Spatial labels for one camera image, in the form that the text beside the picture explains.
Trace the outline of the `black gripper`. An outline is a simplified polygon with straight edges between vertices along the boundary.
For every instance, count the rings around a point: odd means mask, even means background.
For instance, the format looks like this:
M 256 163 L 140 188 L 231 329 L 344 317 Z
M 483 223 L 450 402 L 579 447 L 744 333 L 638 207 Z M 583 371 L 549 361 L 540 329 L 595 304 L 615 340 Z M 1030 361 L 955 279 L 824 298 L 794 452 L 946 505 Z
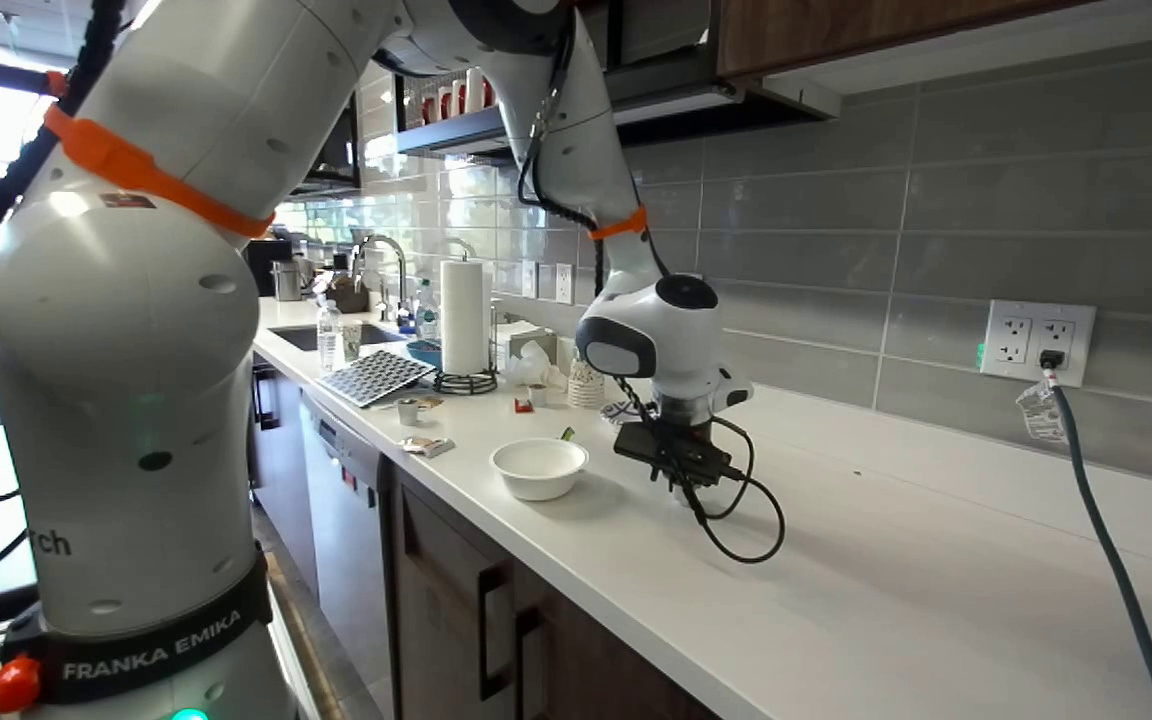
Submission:
M 615 427 L 612 447 L 688 488 L 715 483 L 731 470 L 731 454 L 708 437 L 704 423 L 672 423 L 662 421 L 651 409 L 638 409 Z

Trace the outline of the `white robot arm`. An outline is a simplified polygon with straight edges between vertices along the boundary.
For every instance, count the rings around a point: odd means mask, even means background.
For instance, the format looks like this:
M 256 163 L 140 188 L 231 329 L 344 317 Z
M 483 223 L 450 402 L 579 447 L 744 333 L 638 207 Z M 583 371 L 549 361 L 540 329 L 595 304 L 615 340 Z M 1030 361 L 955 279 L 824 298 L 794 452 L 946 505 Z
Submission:
M 307 177 L 369 65 L 480 72 L 525 180 L 610 249 L 575 346 L 693 432 L 738 398 L 715 291 L 672 274 L 574 0 L 161 0 L 0 229 L 0 421 L 39 604 L 0 720 L 300 720 L 247 516 L 240 249 Z

